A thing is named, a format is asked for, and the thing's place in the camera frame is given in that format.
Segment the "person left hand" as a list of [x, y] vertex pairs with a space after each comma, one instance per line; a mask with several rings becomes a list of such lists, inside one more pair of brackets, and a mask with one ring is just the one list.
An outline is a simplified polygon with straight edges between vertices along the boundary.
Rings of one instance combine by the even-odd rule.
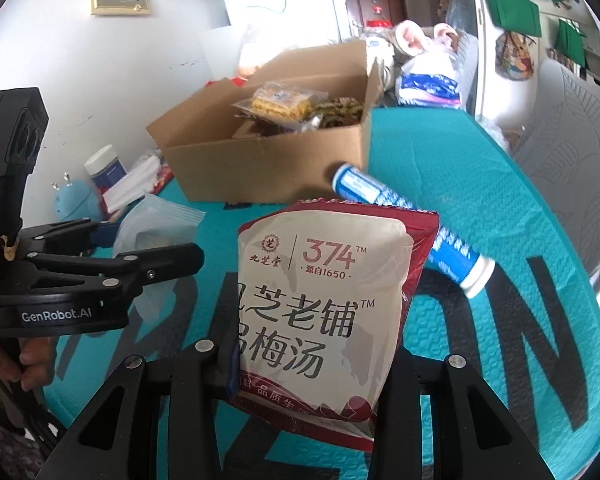
[[57, 337], [21, 339], [18, 358], [11, 358], [0, 346], [0, 378], [20, 382], [23, 391], [48, 386], [55, 376]]

